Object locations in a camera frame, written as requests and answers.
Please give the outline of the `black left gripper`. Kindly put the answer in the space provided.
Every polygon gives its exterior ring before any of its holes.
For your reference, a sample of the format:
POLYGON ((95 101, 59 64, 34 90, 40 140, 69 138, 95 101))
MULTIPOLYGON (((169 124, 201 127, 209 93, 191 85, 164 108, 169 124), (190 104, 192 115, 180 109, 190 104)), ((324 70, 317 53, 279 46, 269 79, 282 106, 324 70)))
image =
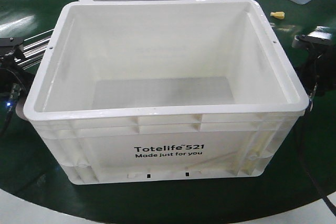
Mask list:
POLYGON ((24 95, 28 95, 34 75, 25 71, 15 59, 24 60, 22 37, 1 38, 1 93, 9 93, 12 84, 20 85, 24 95))

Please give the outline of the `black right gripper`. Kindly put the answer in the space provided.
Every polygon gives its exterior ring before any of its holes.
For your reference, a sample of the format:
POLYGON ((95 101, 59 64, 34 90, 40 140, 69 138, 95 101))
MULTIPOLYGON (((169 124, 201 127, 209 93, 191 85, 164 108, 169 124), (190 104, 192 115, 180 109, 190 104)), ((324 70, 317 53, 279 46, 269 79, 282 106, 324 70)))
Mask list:
POLYGON ((318 26, 308 34, 294 36, 292 48, 308 53, 295 72, 309 96, 335 90, 335 28, 318 26))

